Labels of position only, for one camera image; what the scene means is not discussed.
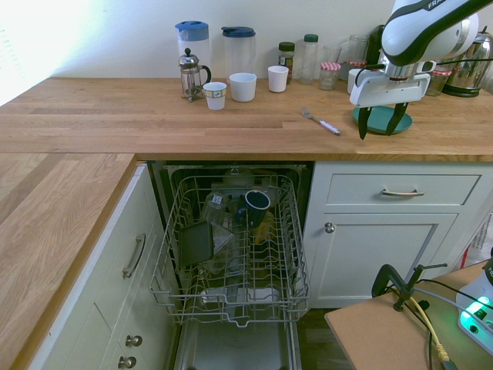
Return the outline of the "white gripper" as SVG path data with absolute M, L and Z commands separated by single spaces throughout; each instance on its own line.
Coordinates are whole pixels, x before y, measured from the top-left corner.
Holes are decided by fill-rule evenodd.
M 360 138 L 363 140 L 367 135 L 371 107 L 396 104 L 387 125 L 387 135 L 390 136 L 402 120 L 407 103 L 420 100 L 425 95 L 429 82 L 430 76 L 427 73 L 417 74 L 403 81 L 394 81 L 382 71 L 359 72 L 351 90 L 350 103 L 360 107 L 358 111 Z

